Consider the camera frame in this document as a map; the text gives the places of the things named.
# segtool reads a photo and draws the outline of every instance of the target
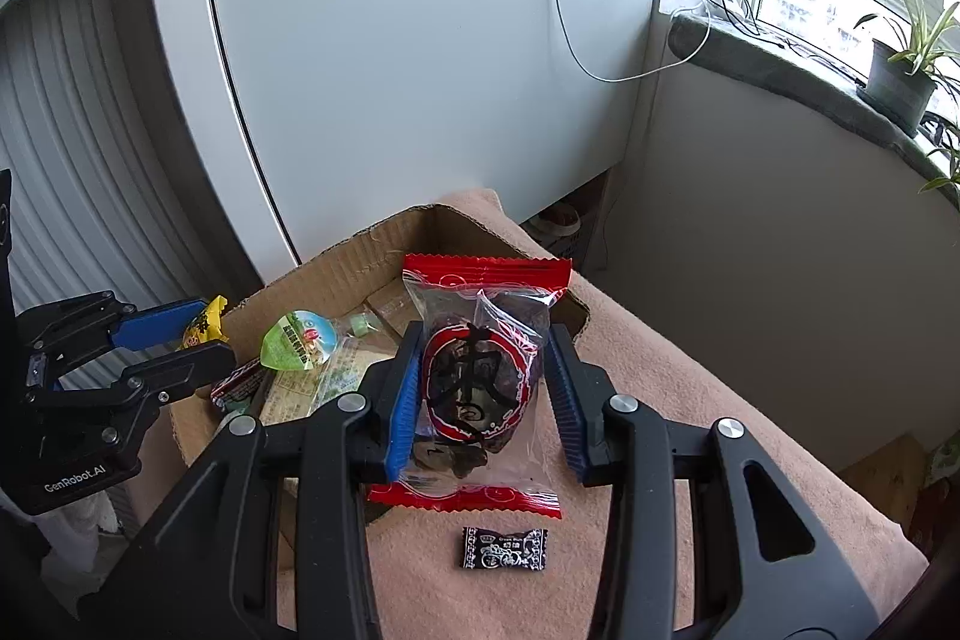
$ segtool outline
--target snack packaging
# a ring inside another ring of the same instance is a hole
[[[232,413],[234,410],[246,413],[256,391],[261,384],[269,383],[274,371],[261,365],[259,359],[249,360],[211,386],[210,402],[223,413]]]
[[[542,570],[546,566],[545,528],[500,534],[488,528],[464,527],[464,570],[498,570],[517,567]]]
[[[305,418],[330,399],[356,391],[372,363],[396,352],[397,340],[368,309],[333,320],[304,310],[287,313],[261,346],[260,364],[277,374],[260,420],[266,426]]]
[[[206,307],[204,307],[195,319],[184,330],[184,342],[181,348],[194,347],[195,345],[210,342],[212,339],[222,339],[228,342],[227,335],[220,328],[220,316],[227,309],[227,299],[222,296],[216,296]]]
[[[550,307],[567,259],[408,255],[403,281],[424,319],[419,416],[400,480],[371,501],[560,517],[536,434]]]

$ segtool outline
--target pink fabric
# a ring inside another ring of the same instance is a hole
[[[525,254],[544,252],[503,214],[492,191],[445,202]],[[570,292],[590,309],[577,340],[582,359],[610,373],[613,386],[662,415],[709,426],[724,415],[743,421],[829,530],[885,616],[915,584],[926,560],[880,513],[810,453],[621,306],[575,274]],[[550,479],[565,517],[512,512],[438,513],[392,509],[368,528],[373,584],[387,640],[565,640],[587,636],[597,589],[610,493],[574,482],[563,460],[550,405],[538,410]],[[678,504],[678,626],[689,623],[692,555],[689,509]],[[465,525],[500,531],[549,528],[546,570],[477,572],[457,566]],[[290,595],[281,595],[289,605]]]

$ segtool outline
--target green leaf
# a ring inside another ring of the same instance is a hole
[[[919,26],[920,30],[917,31],[917,41],[911,44],[913,44],[913,49],[915,49],[916,52],[919,52],[923,48],[923,45],[926,42],[929,28],[928,28],[928,21],[926,20],[926,6],[923,4],[923,1],[913,0],[913,4],[914,4],[914,8],[917,10],[917,16],[920,19],[920,26]],[[917,28],[918,26],[915,26],[915,25],[910,26],[911,37],[913,37],[914,31],[917,30]],[[918,68],[920,67],[918,66],[917,63],[915,63],[914,73],[916,73]]]
[[[917,4],[917,0],[901,0],[904,2],[906,7],[907,17],[910,18],[910,47],[909,49],[916,49],[914,47],[914,35],[915,29],[918,28],[923,20],[920,18],[920,4]]]
[[[904,33],[904,27],[901,25],[901,22],[887,17],[883,18],[883,21],[893,30],[901,49],[907,49],[906,34]]]
[[[937,58],[960,58],[960,52],[957,52],[955,49],[931,49],[930,57],[933,60]]]
[[[952,135],[954,135],[954,138],[960,139],[960,127],[957,127],[957,124],[955,122],[953,122],[949,118],[943,118],[943,117],[941,118],[941,121],[944,124],[944,128],[947,129],[947,131],[949,131],[950,133],[952,133]]]
[[[877,15],[875,12],[870,12],[860,18],[855,25],[853,25],[853,30],[857,30],[863,25],[863,23],[870,23],[870,20],[876,20],[880,15]]]
[[[933,67],[933,78],[949,92],[960,90],[960,79],[951,77],[949,74],[944,74],[937,67]]]
[[[956,11],[957,7],[960,6],[960,1],[954,1],[953,4],[947,6],[943,12],[940,13],[937,22],[934,23],[933,28],[930,29],[926,41],[923,43],[923,47],[920,49],[920,68],[926,68],[929,64],[932,64],[936,57],[930,57],[930,52],[933,50],[933,47],[937,42],[939,42],[940,37],[944,35],[944,32],[950,30],[956,25],[953,21],[953,14]]]
[[[912,64],[912,66],[910,67],[910,71],[908,71],[907,73],[910,74],[910,76],[913,76],[914,74],[918,73],[918,71],[920,71],[920,64],[923,63],[923,58],[920,57],[920,54],[918,52],[915,52],[913,54],[913,60],[910,61],[910,63]]]
[[[934,177],[933,180],[930,180],[928,184],[923,186],[923,188],[920,188],[918,193],[923,194],[925,191],[935,191],[936,189],[942,188],[944,185],[949,185],[952,182],[953,180],[951,180],[949,177]]]
[[[953,101],[953,106],[955,106],[957,109],[960,109],[960,101],[957,100],[958,94],[957,94],[956,88],[954,88],[952,85],[949,85],[947,83],[941,83],[941,87],[947,91],[947,95]]]

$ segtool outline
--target cardboard box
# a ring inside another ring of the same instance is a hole
[[[407,253],[523,255],[451,207],[412,207],[325,250],[230,310],[223,327],[237,362],[258,356],[264,333],[291,310],[340,317],[366,303],[402,335],[407,323],[418,317],[400,282]],[[584,327],[587,315],[587,308],[569,293],[551,310],[553,322],[565,324],[571,335]],[[171,405],[170,415],[176,445],[189,465],[213,439],[219,415],[203,395]],[[293,498],[284,492],[281,530],[289,541],[293,540],[294,506]],[[281,566],[289,563],[289,555],[289,550],[281,551]]]
[[[910,434],[904,434],[848,466],[839,477],[887,518],[901,525],[906,534],[923,486],[925,469],[923,446]]]

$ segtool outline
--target plant pot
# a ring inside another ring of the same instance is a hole
[[[889,44],[874,39],[874,61],[864,94],[872,107],[914,137],[936,83],[921,71],[910,74],[909,61],[890,63],[895,54]]]

